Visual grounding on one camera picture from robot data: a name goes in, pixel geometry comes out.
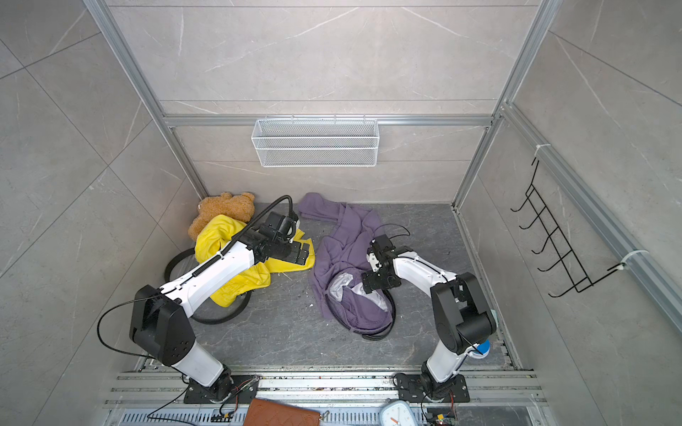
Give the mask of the purple jacket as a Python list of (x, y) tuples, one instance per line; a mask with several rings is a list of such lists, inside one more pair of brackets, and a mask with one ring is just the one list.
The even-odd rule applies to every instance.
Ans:
[(395, 321), (395, 303), (385, 293), (365, 293), (362, 274), (371, 271), (367, 252), (383, 223), (374, 209), (332, 202), (307, 193), (298, 204), (302, 218), (334, 225), (315, 250), (309, 283), (321, 316), (369, 341), (388, 336)]

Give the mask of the yellow trousers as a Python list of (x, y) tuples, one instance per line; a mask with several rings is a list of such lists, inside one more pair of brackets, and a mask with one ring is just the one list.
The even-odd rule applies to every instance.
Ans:
[[(200, 263), (212, 259), (232, 242), (234, 236), (245, 229), (242, 221), (218, 215), (213, 218), (195, 242), (195, 258)], [(310, 239), (304, 239), (304, 232), (296, 231), (294, 242), (300, 242), (303, 250), (308, 251), (305, 264), (295, 264), (284, 260), (269, 258), (265, 262), (254, 259), (253, 253), (244, 244), (235, 243), (223, 254), (225, 260), (220, 260), (217, 266), (227, 268), (226, 273), (211, 273), (215, 278), (229, 278), (219, 289), (211, 295), (211, 300), (221, 307), (229, 307), (238, 296), (256, 289), (265, 289), (272, 283), (273, 273), (294, 273), (310, 270), (315, 264), (314, 246)]]

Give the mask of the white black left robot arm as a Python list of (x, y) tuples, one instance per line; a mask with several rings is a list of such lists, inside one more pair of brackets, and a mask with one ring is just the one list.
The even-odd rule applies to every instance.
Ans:
[(298, 225), (293, 200), (283, 195), (190, 272), (158, 289), (141, 288), (129, 302), (130, 339), (146, 358), (179, 371), (210, 401), (229, 399), (234, 387), (231, 371), (196, 341), (190, 319), (212, 294), (256, 264), (273, 258), (303, 266), (310, 251), (294, 240)]

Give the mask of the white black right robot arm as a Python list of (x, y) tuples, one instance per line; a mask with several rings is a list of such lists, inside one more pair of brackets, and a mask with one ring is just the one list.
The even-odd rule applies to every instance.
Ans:
[(489, 355), (489, 338), (497, 332), (496, 316), (477, 277), (435, 266), (407, 246), (394, 246), (385, 234), (373, 238), (367, 259), (371, 270), (362, 275), (366, 293), (386, 296), (394, 308), (390, 290), (409, 282), (430, 296), (433, 307), (439, 342), (419, 374), (393, 376), (398, 398), (406, 402), (468, 403), (471, 397), (460, 370), (467, 360)]

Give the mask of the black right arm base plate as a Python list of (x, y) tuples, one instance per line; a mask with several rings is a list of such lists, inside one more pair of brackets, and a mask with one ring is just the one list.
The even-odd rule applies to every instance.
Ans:
[(393, 376), (393, 383), (398, 398), (406, 402), (444, 400), (459, 404), (471, 401), (468, 385), (462, 375), (451, 376), (445, 382), (437, 383), (425, 373), (420, 375), (398, 373)]

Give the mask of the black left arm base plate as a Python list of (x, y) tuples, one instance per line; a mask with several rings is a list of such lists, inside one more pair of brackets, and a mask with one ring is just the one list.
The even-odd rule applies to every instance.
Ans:
[(185, 404), (223, 404), (238, 402), (249, 404), (257, 395), (261, 376), (221, 375), (211, 387), (200, 385), (189, 379), (188, 391), (183, 402)]

